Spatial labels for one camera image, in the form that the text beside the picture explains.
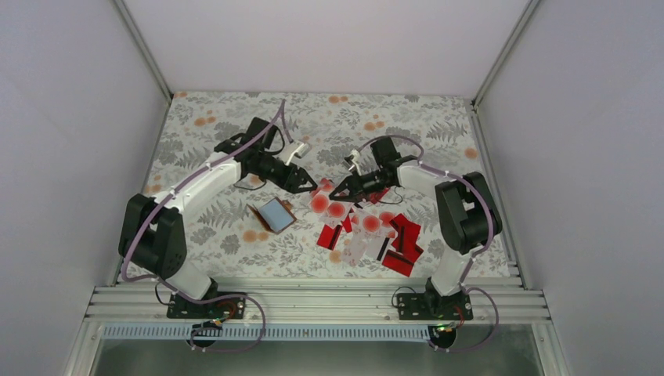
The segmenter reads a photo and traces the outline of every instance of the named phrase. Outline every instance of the white robotic arm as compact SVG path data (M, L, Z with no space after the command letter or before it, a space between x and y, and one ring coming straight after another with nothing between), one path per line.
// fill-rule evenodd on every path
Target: white robotic arm
M309 192L317 187L304 169L291 163L294 157L303 157L308 146L293 141L283 145L279 153L268 151L276 132L265 132L268 125L267 121L255 118L246 133L218 144L214 153L192 175L153 197L135 195L127 204L120 254L126 256L134 239L139 237L132 251L132 262L192 299L214 298L216 283L186 261L184 223L198 215L220 191L249 173L269 180L291 193ZM265 133L260 142L238 152L260 132ZM149 217L148 214L156 210L157 203L164 200L150 228L140 233L139 229Z
M422 300L432 318L441 318L450 308L465 306L467 302L460 283L472 262L472 250L487 244L489 237L502 230L489 187L479 172L451 179L447 173L421 164L414 156L402 157L387 136L370 145L378 170L360 175L359 153L354 151L345 158L352 174L330 193L330 199L361 201L390 186L403 186L436 202L441 232L449 249L444 250L438 268L429 278Z
M400 186L416 190L434 201L436 200L435 187L450 181L445 176L424 170L417 161L408 161L399 166L397 176ZM431 275L431 283L440 295L448 296L459 292L459 281L471 261L471 257L472 252L462 254L452 249L443 250L438 268Z

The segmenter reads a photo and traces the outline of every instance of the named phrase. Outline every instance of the red card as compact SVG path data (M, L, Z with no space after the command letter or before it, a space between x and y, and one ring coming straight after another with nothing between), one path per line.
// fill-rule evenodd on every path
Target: red card
M407 258L401 256L400 254L394 251L388 251L383 258L383 266L401 273L406 277L410 277L410 274L413 272L413 263L408 261Z
M348 215L346 215L346 219L344 219L344 221L341 222L341 225L344 227L344 230L346 231L346 233L350 233L352 231L351 213L348 213Z
M334 228L325 225L323 230L320 231L320 236L318 237L318 242L316 243L319 246L332 251L334 250L334 246L337 245L339 235L341 235L341 225L338 225Z

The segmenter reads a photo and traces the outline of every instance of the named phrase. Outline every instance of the gray leaf pattern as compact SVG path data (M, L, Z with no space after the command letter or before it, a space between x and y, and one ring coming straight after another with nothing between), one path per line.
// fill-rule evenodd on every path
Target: gray leaf pattern
M202 229L194 231L189 239L198 245L203 245L203 243L216 234L217 232L210 227L203 227Z
M348 175L341 159L369 139L398 134L422 143L424 160L439 168L464 174L481 171L464 101L447 96L331 95L269 92L178 92L168 112L146 190L156 192L172 186L202 163L214 147L230 136L244 132L251 119L272 118L281 99L286 99L286 119L293 138L304 139L312 147L294 163L318 181L341 181ZM276 141L274 148L280 144ZM415 146L397 139L402 155L417 154ZM360 161L363 169L375 168L367 149ZM252 175L241 186L261 184ZM399 189L404 201L397 205L377 205L368 210L403 213L421 224L417 243L424 249L413 268L412 277L427 277L438 266L446 249L432 201L418 192ZM298 219L280 234L269 233L247 209L274 197L289 200ZM392 191L386 202L399 201ZM213 277L319 277L364 278L400 277L380 262L362 258L353 267L340 262L351 234L343 233L335 251L318 247L323 228L305 200L267 183L256 191L227 187L201 213L185 223L187 259ZM130 275L143 273L130 268ZM507 257L501 237L478 257L472 277L508 275Z
M229 235L222 240L219 246L227 255L235 255L240 250L240 238L236 234Z

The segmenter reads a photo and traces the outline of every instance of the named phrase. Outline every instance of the floral tablecloth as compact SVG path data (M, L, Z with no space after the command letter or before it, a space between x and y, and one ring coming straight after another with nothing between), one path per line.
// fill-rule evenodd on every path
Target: floral tablecloth
M184 178L204 161L224 139L243 132L253 117L269 120L286 100L286 119L295 139L307 141L312 150L297 165L315 181L341 181L347 172L342 158L354 147L375 136L399 134L420 142L424 160L458 174L481 171L478 151L464 101L451 96L330 95L267 92L177 92L145 193L156 193ZM280 143L278 137L275 146ZM402 155L417 155L417 148L401 140ZM365 156L365 164L372 159ZM256 187L262 182L249 175L238 185ZM391 192L385 202L398 202ZM427 277L438 265L446 247L438 225L434 202L416 192L398 188L401 204L379 204L370 212L403 213L422 226L417 243L424 249L412 277ZM297 222L279 235L267 233L247 210L274 197L289 200ZM208 275L217 277L402 277L376 260L363 258L357 266L341 261L341 249L351 234L343 234L334 251L316 241L323 228L303 195L291 195L271 183L260 190L229 187L210 201L195 219L185 223L187 258ZM130 274L141 273L132 265ZM503 241L497 237L489 251L478 258L471 277L509 275Z

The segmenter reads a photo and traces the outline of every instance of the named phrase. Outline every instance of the metal frame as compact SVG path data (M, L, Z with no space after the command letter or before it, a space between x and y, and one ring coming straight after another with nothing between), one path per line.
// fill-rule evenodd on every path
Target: metal frame
M124 0L113 0L128 31L143 54L155 81L167 100L168 88L154 58L143 41L139 29ZM466 102L475 141L482 155L482 164L491 190L496 195L498 209L505 215L500 198L478 105L482 102L495 76L514 49L518 39L535 12L540 0L531 0L514 26L491 71L482 83L473 101ZM505 220L503 238L509 256L509 277L469 278L468 285L487 290L495 299L502 324L530 324L546 376L568 375L568 369L558 337L551 323L547 302L542 291L529 290L529 272L518 264L521 253L514 235ZM84 321L78 332L65 371L66 376L88 375L94 368L96 353L102 338L178 339L189 333L189 326L199 320L171 320L166 309L156 302L154 285L150 282L117 283L117 271L109 281L111 287L96 287ZM319 340L371 340L420 341L423 329L437 321L400 322L397 309L391 306L394 290L404 284L415 288L424 286L424 279L270 279L270 278L215 278L219 287L227 291L244 291L255 297L269 313L268 336L265 340L311 340L309 333ZM161 294L168 290L159 289ZM475 318L466 324L492 324L493 308L483 295L471 294ZM215 339L251 340L259 328L260 317L256 307L247 304L245 318L225 325L228 331Z
M562 349L553 323L533 324L537 352L542 362L544 376L569 376L569 370L562 355Z
M113 5L115 6L118 16L120 16L120 18L124 23L125 28L132 36L132 40L134 41L136 48L139 49L141 56L143 56L143 60L145 60L147 68L150 70L150 73L152 74L155 83L157 83L157 86L159 86L161 93L164 95L164 98L166 98L168 104L170 105L173 93L171 89L168 87L164 75L159 70L157 61L154 59L152 53L150 52L150 49L147 47L147 44L145 43L145 40L143 39L143 36L141 35L141 32L138 26L136 25L136 22L134 21L131 12L129 12L129 8L125 4L125 0L111 0L111 3L113 3Z
M215 278L223 291L243 291L260 301L271 324L440 324L437 320L399 321L390 299L397 287L422 288L425 279L277 279ZM514 277L468 278L469 286L486 289L498 305L500 322L532 324L550 321L542 291L526 291ZM172 320L154 297L154 284L136 282L115 287L97 287L92 294L85 322L198 323ZM168 290L162 288L161 294ZM471 293L475 318L469 324L492 324L493 308L481 294ZM247 303L243 324L259 324L260 313Z
M496 61L491 66L489 73L484 78L482 85L479 87L479 90L473 99L473 104L475 106L479 106L479 104L484 99L486 92L489 91L489 87L491 87L493 80L498 75L500 68L503 67L509 55L512 53L512 51L514 51L514 47L517 45L519 38L523 34L525 28L528 26L528 22L532 19L532 15L537 10L537 6L540 5L540 3L541 0L530 0L528 4L525 5L523 12L519 16L517 23L514 25L514 28L510 33L510 36L507 38L505 45L500 50Z
M65 366L65 376L88 376L94 366L99 342L102 339L103 323L83 322L78 329L74 348Z

